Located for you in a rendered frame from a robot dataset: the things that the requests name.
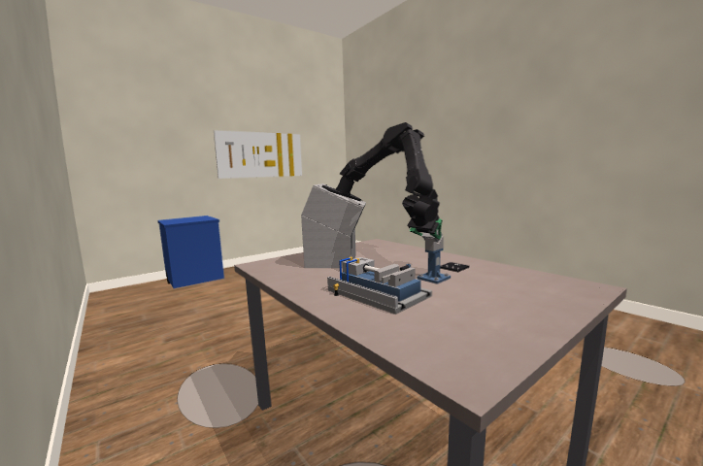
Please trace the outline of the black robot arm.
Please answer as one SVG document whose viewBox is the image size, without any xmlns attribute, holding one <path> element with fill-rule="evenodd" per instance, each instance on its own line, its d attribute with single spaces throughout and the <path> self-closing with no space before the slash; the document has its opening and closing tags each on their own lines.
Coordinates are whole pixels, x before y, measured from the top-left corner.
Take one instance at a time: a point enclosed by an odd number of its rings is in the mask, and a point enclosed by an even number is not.
<svg viewBox="0 0 703 466">
<path fill-rule="evenodd" d="M 432 190 L 433 181 L 423 159 L 420 145 L 420 139 L 423 137 L 423 132 L 418 129 L 413 130 L 412 125 L 407 122 L 389 127 L 384 137 L 373 148 L 360 157 L 352 159 L 345 166 L 340 172 L 343 177 L 340 179 L 338 187 L 332 188 L 326 185 L 322 185 L 322 187 L 330 192 L 361 201 L 360 198 L 350 194 L 354 181 L 358 182 L 365 177 L 365 173 L 385 157 L 395 152 L 404 151 L 407 163 L 405 191 L 412 193 L 412 195 L 405 197 L 402 205 L 409 216 L 417 216 L 428 222 L 433 221 L 438 215 L 440 202 L 437 200 L 438 195 L 435 189 Z M 430 198 L 426 198 L 426 196 Z"/>
</svg>

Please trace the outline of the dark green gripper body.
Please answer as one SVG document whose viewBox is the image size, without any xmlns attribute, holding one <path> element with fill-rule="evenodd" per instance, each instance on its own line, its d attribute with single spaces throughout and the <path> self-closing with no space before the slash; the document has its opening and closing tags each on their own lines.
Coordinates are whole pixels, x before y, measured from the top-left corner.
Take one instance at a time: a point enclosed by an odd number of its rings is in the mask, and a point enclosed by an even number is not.
<svg viewBox="0 0 703 466">
<path fill-rule="evenodd" d="M 414 221 L 412 220 L 412 218 L 414 219 Z M 409 221 L 407 226 L 416 228 L 417 232 L 434 234 L 439 225 L 439 222 L 436 222 L 438 221 L 438 219 L 439 216 L 437 216 L 433 221 L 428 222 L 417 216 L 411 216 L 411 220 Z"/>
</svg>

